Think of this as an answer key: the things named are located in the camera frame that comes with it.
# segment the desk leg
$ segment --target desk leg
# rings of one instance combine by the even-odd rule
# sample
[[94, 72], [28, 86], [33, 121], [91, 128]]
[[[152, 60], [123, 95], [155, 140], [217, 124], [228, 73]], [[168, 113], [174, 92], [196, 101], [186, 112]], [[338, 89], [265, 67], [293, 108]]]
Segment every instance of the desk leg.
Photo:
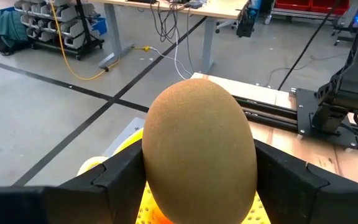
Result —
[[106, 69], [109, 65], [117, 62], [121, 57], [123, 57], [134, 44], [129, 45], [128, 47], [122, 49], [121, 41], [119, 40], [119, 31], [117, 25], [116, 12], [114, 10], [113, 4], [104, 4], [104, 11], [106, 12], [106, 22], [108, 28], [108, 35], [110, 38], [112, 46], [112, 54], [107, 56], [103, 61], [99, 63], [99, 67]]
[[212, 47], [212, 37], [214, 35], [216, 26], [216, 19], [208, 17], [205, 20], [205, 32], [204, 32], [204, 45], [203, 45], [203, 65], [201, 67], [201, 73], [207, 74], [209, 69], [213, 65], [213, 60], [211, 60], [211, 47]]

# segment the yellow foam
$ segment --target yellow foam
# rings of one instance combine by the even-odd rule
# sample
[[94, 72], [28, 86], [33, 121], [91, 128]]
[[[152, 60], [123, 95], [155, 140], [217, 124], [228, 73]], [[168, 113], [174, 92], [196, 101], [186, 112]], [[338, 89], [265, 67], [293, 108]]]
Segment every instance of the yellow foam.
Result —
[[[115, 151], [114, 154], [121, 152], [126, 147], [130, 146], [132, 143], [140, 140], [143, 135], [143, 129], [138, 130], [132, 136], [127, 138]], [[95, 165], [104, 162], [107, 157], [94, 157], [86, 161], [82, 166], [81, 170], [78, 172], [78, 175], [83, 172], [91, 169]], [[139, 212], [137, 214], [136, 224], [171, 224], [158, 208], [149, 185], [146, 182], [144, 189], [142, 201], [140, 203]], [[269, 218], [266, 214], [264, 206], [259, 199], [258, 193], [255, 195], [254, 203], [246, 219], [241, 224], [270, 224]]]

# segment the white cable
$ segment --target white cable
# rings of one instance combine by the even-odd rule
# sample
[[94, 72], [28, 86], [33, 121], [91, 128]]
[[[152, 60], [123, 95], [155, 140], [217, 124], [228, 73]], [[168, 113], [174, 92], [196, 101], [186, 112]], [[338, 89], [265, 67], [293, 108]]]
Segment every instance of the white cable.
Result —
[[177, 40], [177, 45], [175, 46], [175, 59], [174, 59], [174, 62], [175, 62], [175, 68], [177, 69], [177, 72], [178, 74], [181, 76], [182, 79], [186, 80], [185, 77], [183, 77], [183, 75], [181, 75], [181, 73], [179, 72], [179, 69], [178, 69], [178, 63], [177, 63], [177, 57], [178, 57], [178, 39], [179, 39], [179, 36], [178, 36], [178, 28], [175, 29], [175, 37], [176, 37], [176, 40]]
[[[165, 56], [165, 55], [161, 54], [161, 52], [160, 52], [159, 50], [157, 50], [156, 48], [154, 48], [154, 47], [150, 47], [150, 49], [154, 50], [154, 51], [157, 52], [159, 55], [161, 55], [161, 56], [163, 56], [163, 57], [165, 57], [165, 58], [168, 58], [168, 59], [171, 59], [171, 60], [175, 60], [175, 59], [172, 58], [172, 57]], [[185, 71], [187, 74], [189, 74], [189, 76], [192, 76], [192, 74], [191, 74], [188, 70], [186, 70], [185, 66], [184, 66], [179, 60], [177, 60], [177, 62], [179, 62], [179, 64], [180, 64], [180, 66], [182, 67], [182, 69], [184, 69], [184, 71]]]

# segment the yellow cable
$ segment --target yellow cable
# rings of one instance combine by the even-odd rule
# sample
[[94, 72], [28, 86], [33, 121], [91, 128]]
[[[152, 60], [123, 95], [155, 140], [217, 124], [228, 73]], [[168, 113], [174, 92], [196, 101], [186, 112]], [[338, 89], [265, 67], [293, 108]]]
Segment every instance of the yellow cable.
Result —
[[[83, 78], [79, 75], [77, 75], [70, 67], [70, 65], [68, 64], [68, 61], [67, 61], [67, 58], [66, 58], [66, 53], [65, 53], [65, 50], [64, 50], [64, 47], [63, 47], [63, 39], [62, 39], [62, 32], [60, 31], [60, 26], [59, 26], [59, 22], [57, 20], [57, 16], [56, 16], [56, 12], [55, 12], [55, 6], [53, 5], [53, 3], [50, 3], [51, 7], [52, 7], [52, 13], [53, 13], [53, 18], [55, 19], [55, 23], [56, 23], [56, 28], [57, 28], [57, 31], [58, 31], [58, 34], [59, 34], [59, 42], [60, 42], [60, 48], [62, 50], [62, 55], [63, 55], [63, 58], [65, 59], [65, 63], [66, 63], [66, 66], [67, 68], [69, 69], [69, 71], [77, 78], [79, 78], [80, 80], [84, 80], [84, 81], [89, 81], [89, 80], [93, 80], [95, 78], [98, 78], [99, 76], [101, 76], [104, 72], [106, 71], [101, 71], [100, 73], [98, 73], [97, 75], [95, 75], [94, 77], [91, 77], [91, 78]], [[117, 62], [114, 62], [113, 64], [111, 64], [108, 68], [111, 68], [115, 65], [117, 65], [119, 63], [119, 58], [117, 60]]]

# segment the wooden tabletop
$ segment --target wooden tabletop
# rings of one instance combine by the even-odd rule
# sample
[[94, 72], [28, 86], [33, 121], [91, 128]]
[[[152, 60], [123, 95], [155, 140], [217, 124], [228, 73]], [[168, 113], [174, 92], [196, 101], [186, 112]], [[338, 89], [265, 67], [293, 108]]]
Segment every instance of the wooden tabletop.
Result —
[[[120, 6], [132, 6], [144, 9], [150, 9], [150, 4], [126, 1], [126, 0], [88, 0], [89, 2], [110, 3]], [[159, 0], [161, 10], [169, 10], [170, 3], [166, 0]], [[208, 0], [207, 4], [199, 9], [190, 9], [190, 14], [200, 16], [210, 16], [220, 19], [237, 19], [240, 10], [245, 6], [248, 0]], [[157, 9], [158, 3], [152, 5]], [[181, 10], [181, 13], [188, 13], [189, 9]]]
[[[235, 96], [291, 109], [296, 108], [296, 99], [287, 92], [200, 73], [195, 73], [192, 78], [211, 80]], [[250, 126], [255, 139], [325, 170], [358, 182], [357, 149], [344, 149], [343, 147], [333, 146], [326, 142], [257, 123], [251, 122]]]

